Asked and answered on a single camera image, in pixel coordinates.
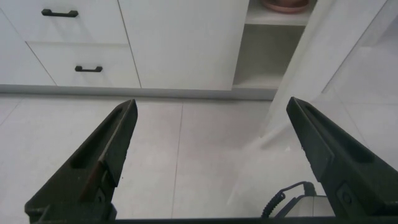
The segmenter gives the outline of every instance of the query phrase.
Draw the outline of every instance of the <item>baseboard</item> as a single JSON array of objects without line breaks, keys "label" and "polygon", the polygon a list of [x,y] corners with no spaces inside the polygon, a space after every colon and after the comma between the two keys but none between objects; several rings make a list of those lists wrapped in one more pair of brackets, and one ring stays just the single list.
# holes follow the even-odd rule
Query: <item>baseboard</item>
[{"label": "baseboard", "polygon": [[273,100],[276,91],[277,90],[250,89],[250,88],[233,88],[231,91],[216,91],[216,90],[162,90],[162,89],[98,88],[98,87],[69,87],[69,86],[0,85],[0,93],[203,98],[203,99],[226,99],[226,100]]}]

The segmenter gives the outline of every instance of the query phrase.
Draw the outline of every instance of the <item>cable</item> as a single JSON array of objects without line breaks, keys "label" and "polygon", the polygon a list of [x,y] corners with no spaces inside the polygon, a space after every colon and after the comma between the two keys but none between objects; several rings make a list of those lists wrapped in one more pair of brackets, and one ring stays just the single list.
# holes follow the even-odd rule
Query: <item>cable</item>
[{"label": "cable", "polygon": [[269,215],[272,213],[272,211],[278,206],[278,204],[283,201],[283,199],[286,198],[285,191],[290,190],[294,187],[297,187],[299,185],[304,186],[304,195],[305,196],[316,196],[317,193],[315,191],[315,187],[311,182],[307,181],[301,181],[299,183],[296,183],[294,185],[291,185],[290,187],[286,187],[282,190],[280,190],[274,197],[271,198],[271,200],[268,202],[267,206],[264,208],[261,214],[261,218],[269,218]]}]

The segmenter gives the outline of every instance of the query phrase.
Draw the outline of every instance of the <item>cabinet drawer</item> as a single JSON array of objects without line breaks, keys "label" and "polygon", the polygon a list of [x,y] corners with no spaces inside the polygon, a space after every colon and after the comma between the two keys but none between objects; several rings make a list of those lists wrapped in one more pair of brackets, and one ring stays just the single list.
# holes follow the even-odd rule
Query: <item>cabinet drawer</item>
[{"label": "cabinet drawer", "polygon": [[128,45],[28,44],[58,86],[140,88]]},{"label": "cabinet drawer", "polygon": [[128,44],[117,0],[1,0],[0,8],[25,41]]}]

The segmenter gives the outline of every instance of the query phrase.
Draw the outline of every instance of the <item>black drawer handle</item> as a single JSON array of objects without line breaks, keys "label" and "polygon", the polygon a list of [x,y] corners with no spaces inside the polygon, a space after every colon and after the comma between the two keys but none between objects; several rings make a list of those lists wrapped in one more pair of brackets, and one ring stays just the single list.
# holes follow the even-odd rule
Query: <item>black drawer handle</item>
[{"label": "black drawer handle", "polygon": [[95,69],[83,69],[82,66],[76,66],[75,67],[76,72],[101,72],[102,71],[102,66],[97,66]]},{"label": "black drawer handle", "polygon": [[42,15],[43,16],[58,16],[58,17],[76,17],[77,15],[79,15],[79,12],[72,10],[68,13],[58,13],[58,12],[52,12],[51,9],[43,9]]}]

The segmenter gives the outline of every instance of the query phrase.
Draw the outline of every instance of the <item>open shelf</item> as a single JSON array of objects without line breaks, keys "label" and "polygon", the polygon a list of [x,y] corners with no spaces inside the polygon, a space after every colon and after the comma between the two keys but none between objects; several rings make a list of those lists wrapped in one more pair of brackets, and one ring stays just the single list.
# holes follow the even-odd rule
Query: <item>open shelf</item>
[{"label": "open shelf", "polygon": [[250,0],[246,24],[305,26],[311,16],[316,1],[310,0],[307,10],[298,14],[283,14],[264,7],[260,0]]},{"label": "open shelf", "polygon": [[303,31],[300,26],[246,25],[233,88],[278,89]]}]

